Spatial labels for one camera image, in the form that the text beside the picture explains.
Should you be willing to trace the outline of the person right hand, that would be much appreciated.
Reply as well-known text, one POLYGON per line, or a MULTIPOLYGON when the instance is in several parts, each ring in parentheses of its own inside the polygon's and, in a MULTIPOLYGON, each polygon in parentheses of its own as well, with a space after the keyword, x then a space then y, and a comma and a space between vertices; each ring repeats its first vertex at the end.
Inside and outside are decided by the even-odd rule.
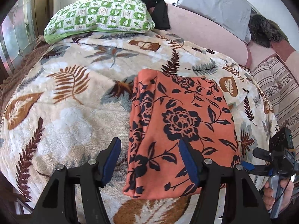
MULTIPOLYGON (((294 188, 294 183, 292 181, 284 179, 280 181, 280 185, 282 188, 285 189, 280 208, 280 212, 282 212, 291 203, 291 196, 294 188)), ((275 203, 275 199, 273 198, 273 192, 273 189, 270 188, 269 182, 267 181, 263 189, 263 202, 267 210, 271 210, 275 203)))

